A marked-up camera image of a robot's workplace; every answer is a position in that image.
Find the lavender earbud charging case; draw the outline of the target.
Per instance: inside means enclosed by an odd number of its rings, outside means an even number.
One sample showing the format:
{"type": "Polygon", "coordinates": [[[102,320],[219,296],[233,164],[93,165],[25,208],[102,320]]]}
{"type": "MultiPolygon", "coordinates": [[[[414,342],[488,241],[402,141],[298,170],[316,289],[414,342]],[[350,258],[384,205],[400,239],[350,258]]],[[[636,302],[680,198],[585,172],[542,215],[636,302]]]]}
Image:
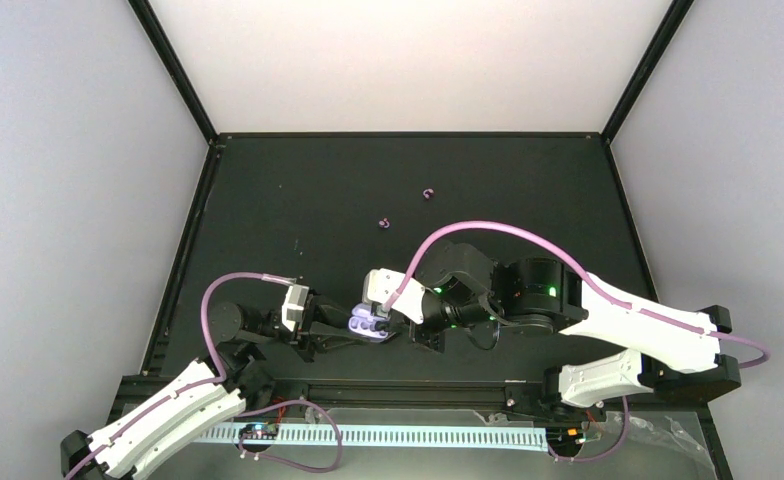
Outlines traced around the lavender earbud charging case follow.
{"type": "Polygon", "coordinates": [[[347,325],[351,332],[371,337],[376,340],[376,343],[385,342],[393,337],[393,334],[373,334],[370,331],[370,326],[375,320],[388,319],[387,316],[378,315],[372,304],[359,303],[352,308],[352,314],[353,316],[347,325]]]}

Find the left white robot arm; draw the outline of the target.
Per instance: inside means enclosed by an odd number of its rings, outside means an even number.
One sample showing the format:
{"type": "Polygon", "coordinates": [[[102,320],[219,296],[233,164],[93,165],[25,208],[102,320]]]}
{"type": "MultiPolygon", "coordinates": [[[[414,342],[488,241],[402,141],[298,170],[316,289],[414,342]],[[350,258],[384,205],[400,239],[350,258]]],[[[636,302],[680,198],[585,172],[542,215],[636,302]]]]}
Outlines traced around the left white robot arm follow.
{"type": "Polygon", "coordinates": [[[330,342],[360,345],[386,340],[372,305],[340,307],[312,289],[287,290],[268,313],[222,303],[205,319],[208,354],[131,411],[90,434],[76,430],[60,445],[66,479],[146,479],[208,430],[232,420],[258,418],[243,437],[271,439],[294,401],[277,397],[259,347],[284,343],[306,362],[330,342]]]}

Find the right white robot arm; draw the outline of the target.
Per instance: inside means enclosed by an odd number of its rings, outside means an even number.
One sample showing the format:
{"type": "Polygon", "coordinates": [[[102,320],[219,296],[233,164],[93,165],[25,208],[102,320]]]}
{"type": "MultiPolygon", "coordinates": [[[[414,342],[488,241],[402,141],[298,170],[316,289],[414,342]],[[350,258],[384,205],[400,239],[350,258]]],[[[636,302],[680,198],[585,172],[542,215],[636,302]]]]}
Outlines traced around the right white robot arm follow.
{"type": "Polygon", "coordinates": [[[441,352],[451,329],[488,325],[495,334],[580,336],[619,352],[581,365],[548,369],[540,410],[561,419],[604,400],[653,394],[670,403],[705,403],[738,389],[738,362],[722,352],[729,311],[714,305],[677,310],[580,275],[566,263],[529,257],[503,264],[469,244],[430,247],[412,277],[370,271],[349,328],[375,342],[403,333],[441,352]]]}

